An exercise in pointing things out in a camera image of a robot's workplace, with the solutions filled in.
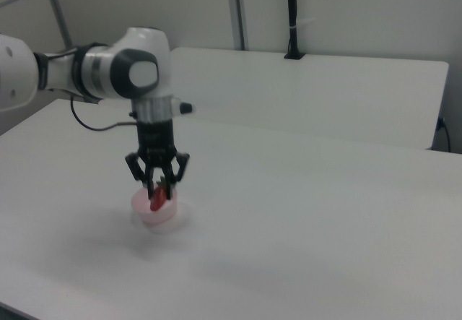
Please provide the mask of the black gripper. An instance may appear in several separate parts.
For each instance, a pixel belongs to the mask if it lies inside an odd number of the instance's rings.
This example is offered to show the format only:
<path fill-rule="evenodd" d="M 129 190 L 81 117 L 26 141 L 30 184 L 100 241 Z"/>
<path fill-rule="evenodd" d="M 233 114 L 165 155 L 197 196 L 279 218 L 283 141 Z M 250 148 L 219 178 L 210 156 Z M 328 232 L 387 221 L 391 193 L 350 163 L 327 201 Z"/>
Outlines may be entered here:
<path fill-rule="evenodd" d="M 160 182 L 166 191 L 167 200 L 173 197 L 173 190 L 186 171 L 190 155 L 176 150 L 173 134 L 173 120 L 156 123 L 138 122 L 137 136 L 138 154 L 133 152 L 125 157 L 125 161 L 136 181 L 141 181 L 147 189 L 147 198 L 154 194 L 154 168 L 161 168 L 163 176 Z M 139 157 L 144 162 L 144 170 L 139 164 Z M 178 164 L 174 171 L 172 160 Z"/>

